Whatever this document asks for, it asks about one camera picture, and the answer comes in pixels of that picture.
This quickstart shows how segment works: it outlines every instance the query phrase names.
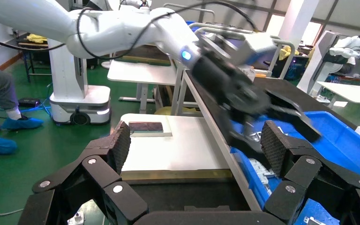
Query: blue storage bin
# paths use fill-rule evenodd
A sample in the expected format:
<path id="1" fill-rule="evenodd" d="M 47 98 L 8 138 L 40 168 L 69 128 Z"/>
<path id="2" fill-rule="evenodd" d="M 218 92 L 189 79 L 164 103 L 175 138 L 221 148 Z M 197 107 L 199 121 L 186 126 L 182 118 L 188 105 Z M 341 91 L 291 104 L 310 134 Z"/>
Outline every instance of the blue storage bin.
<path id="1" fill-rule="evenodd" d="M 312 143 L 315 149 L 327 160 L 360 174 L 360 136 L 328 112 L 306 112 L 305 114 L 311 119 L 313 126 L 322 134 L 319 141 Z M 261 131 L 264 122 L 268 119 L 265 116 L 260 117 L 254 123 L 253 131 Z M 278 120 L 273 121 L 278 127 L 281 127 L 285 134 L 304 139 L 292 125 Z M 233 124 L 234 129 L 242 133 L 243 126 L 237 123 Z M 267 190 L 258 178 L 249 159 L 238 149 L 232 148 L 231 152 L 240 162 L 241 169 L 249 182 L 249 188 L 255 194 L 260 207 L 263 208 L 264 203 L 269 198 Z M 269 178 L 268 181 L 271 191 L 274 191 L 281 182 L 277 178 Z M 305 216 L 314 217 L 327 225 L 338 224 L 338 220 L 332 218 L 320 204 L 313 200 L 308 200 L 296 224 L 305 225 L 303 222 Z"/>
<path id="2" fill-rule="evenodd" d="M 195 23 L 195 21 L 186 21 L 186 24 L 187 24 L 187 25 L 190 25 L 190 24 L 193 24 L 193 23 Z M 193 27 L 193 28 L 191 28 L 191 30 L 192 30 L 193 32 L 195 32 L 197 29 L 199 29 L 199 27 Z"/>

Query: gray pants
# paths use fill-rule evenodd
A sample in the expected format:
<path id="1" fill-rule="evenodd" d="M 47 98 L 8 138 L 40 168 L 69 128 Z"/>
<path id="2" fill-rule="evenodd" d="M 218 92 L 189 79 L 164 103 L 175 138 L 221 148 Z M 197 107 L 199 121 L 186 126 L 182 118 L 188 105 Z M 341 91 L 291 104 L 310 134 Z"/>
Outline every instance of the gray pants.
<path id="1" fill-rule="evenodd" d="M 2 71 L 0 71 L 0 106 L 4 110 L 18 106 L 13 78 Z"/>

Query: green floor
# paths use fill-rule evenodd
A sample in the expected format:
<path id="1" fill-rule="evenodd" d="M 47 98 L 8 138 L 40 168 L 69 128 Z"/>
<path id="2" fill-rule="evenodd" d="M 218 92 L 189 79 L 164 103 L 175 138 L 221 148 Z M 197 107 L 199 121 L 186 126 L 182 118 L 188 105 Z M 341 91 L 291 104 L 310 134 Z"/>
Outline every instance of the green floor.
<path id="1" fill-rule="evenodd" d="M 52 82 L 50 76 L 33 76 L 27 82 L 21 61 L 7 69 L 13 74 L 18 98 L 46 98 L 46 86 Z M 27 112 L 28 117 L 45 121 L 34 130 L 16 132 L 0 131 L 0 137 L 15 140 L 18 151 L 10 156 L 0 156 L 0 213 L 22 209 L 27 197 L 32 194 L 32 185 L 40 178 L 75 160 L 90 140 L 106 136 L 126 113 L 138 113 L 139 103 L 119 102 L 120 96 L 134 97 L 136 84 L 107 80 L 108 70 L 97 67 L 88 70 L 89 84 L 111 88 L 112 121 L 102 126 L 57 126 L 44 111 Z M 154 113 L 154 104 L 148 104 L 148 113 Z M 360 105 L 348 103 L 346 107 L 335 107 L 334 111 L 360 125 Z M 84 206 L 86 225 L 102 224 L 103 216 L 94 204 Z M 0 217 L 0 225 L 17 224 L 20 213 Z"/>

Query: white tabletop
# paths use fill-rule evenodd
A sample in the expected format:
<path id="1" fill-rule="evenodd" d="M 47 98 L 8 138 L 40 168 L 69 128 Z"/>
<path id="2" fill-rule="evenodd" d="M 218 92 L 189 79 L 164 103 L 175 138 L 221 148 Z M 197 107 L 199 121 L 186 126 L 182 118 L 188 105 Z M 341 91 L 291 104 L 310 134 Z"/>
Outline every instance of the white tabletop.
<path id="1" fill-rule="evenodd" d="M 202 117 L 125 114 L 126 122 L 169 123 L 171 137 L 131 137 L 122 171 L 228 169 Z"/>
<path id="2" fill-rule="evenodd" d="M 110 81 L 174 85 L 176 69 L 173 65 L 165 67 L 113 60 L 107 78 Z"/>
<path id="3" fill-rule="evenodd" d="M 360 104 L 360 86 L 348 85 L 340 83 L 318 82 L 323 87 L 333 91 L 334 93 L 344 97 L 350 102 Z"/>

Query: textured rubber pad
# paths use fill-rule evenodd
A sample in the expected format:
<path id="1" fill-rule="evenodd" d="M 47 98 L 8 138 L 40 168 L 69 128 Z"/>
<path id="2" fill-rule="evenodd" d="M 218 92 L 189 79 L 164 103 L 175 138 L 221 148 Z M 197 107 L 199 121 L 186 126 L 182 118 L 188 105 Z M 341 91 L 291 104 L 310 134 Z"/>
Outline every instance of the textured rubber pad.
<path id="1" fill-rule="evenodd" d="M 284 135 L 272 120 L 264 123 L 260 144 L 273 172 L 280 174 L 286 153 L 286 135 Z"/>
<path id="2" fill-rule="evenodd" d="M 107 136 L 89 142 L 86 149 L 109 149 L 108 164 L 120 174 L 123 164 L 128 157 L 130 147 L 130 129 L 129 126 L 120 121 L 115 131 Z"/>
<path id="3" fill-rule="evenodd" d="M 120 121 L 117 128 L 117 133 L 114 137 L 114 146 L 112 147 L 111 152 L 114 154 L 116 172 L 120 175 L 122 167 L 128 157 L 129 147 L 130 147 L 130 128 L 129 126 Z"/>

